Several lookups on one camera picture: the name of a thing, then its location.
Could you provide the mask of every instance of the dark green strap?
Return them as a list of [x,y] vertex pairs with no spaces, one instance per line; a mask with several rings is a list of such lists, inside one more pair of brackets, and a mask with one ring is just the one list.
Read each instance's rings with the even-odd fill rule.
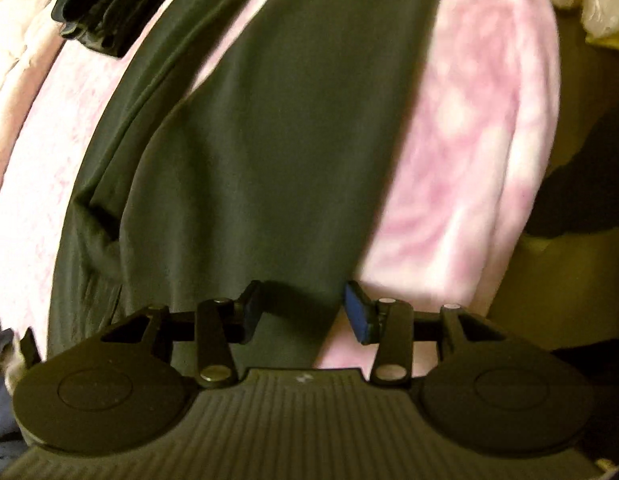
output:
[[[122,286],[120,219],[138,161],[245,2],[174,0],[123,75],[88,146],[65,216],[54,269],[49,356],[92,335],[114,316],[116,305],[86,295],[91,282],[111,289],[100,298],[117,297]],[[102,181],[101,190],[107,182],[114,184],[98,203],[94,192]]]
[[[365,249],[436,2],[269,0],[160,126],[161,87],[125,130],[113,124],[112,152],[86,162],[104,171],[70,207],[81,241],[62,240],[50,350],[97,329],[81,325],[82,273],[120,276],[121,316],[148,303],[191,310],[258,279],[269,312],[234,349],[238,366],[311,366]],[[112,137],[103,123],[96,134]]]

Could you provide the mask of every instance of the pink tie-dye shirt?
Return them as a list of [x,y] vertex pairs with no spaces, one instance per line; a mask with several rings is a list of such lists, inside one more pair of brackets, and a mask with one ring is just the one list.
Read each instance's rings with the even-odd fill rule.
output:
[[[265,1],[248,2],[197,84]],[[72,185],[138,44],[122,60],[65,44],[5,174],[0,316],[18,330],[33,326],[42,348]],[[487,312],[544,174],[558,91],[550,0],[441,0],[395,174],[358,271],[372,295],[424,310],[461,303]],[[368,370],[373,352],[356,343],[341,314],[317,366]],[[414,373],[433,364],[433,346],[417,344]]]

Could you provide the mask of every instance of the ribbed plastic surface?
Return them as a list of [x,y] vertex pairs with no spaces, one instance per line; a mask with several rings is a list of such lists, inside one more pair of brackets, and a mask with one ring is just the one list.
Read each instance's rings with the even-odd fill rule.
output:
[[586,480],[575,450],[538,459],[481,456],[437,434],[409,397],[357,370],[252,370],[204,392],[179,425],[147,446],[75,458],[32,449],[5,480]]

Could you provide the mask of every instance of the pink blanket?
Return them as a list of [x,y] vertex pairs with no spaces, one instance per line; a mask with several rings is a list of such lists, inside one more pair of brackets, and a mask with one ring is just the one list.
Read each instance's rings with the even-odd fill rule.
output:
[[[213,70],[266,0],[251,0],[202,67]],[[145,34],[152,26],[146,28]],[[32,104],[0,192],[0,316],[45,347],[52,271],[75,175],[123,60],[63,46]],[[550,0],[441,0],[425,73],[359,276],[420,309],[485,314],[544,174],[558,111]],[[317,365],[369,369],[341,316]],[[415,372],[433,364],[420,345]]]
[[14,142],[62,45],[55,0],[0,1],[0,186]]

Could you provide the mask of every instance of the blue cloth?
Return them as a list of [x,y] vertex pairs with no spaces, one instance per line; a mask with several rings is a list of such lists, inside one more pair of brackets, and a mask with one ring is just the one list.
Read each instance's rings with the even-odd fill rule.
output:
[[[0,332],[0,354],[12,342],[11,329]],[[12,411],[12,397],[5,387],[5,379],[0,373],[0,472],[27,450],[27,444],[18,428]]]

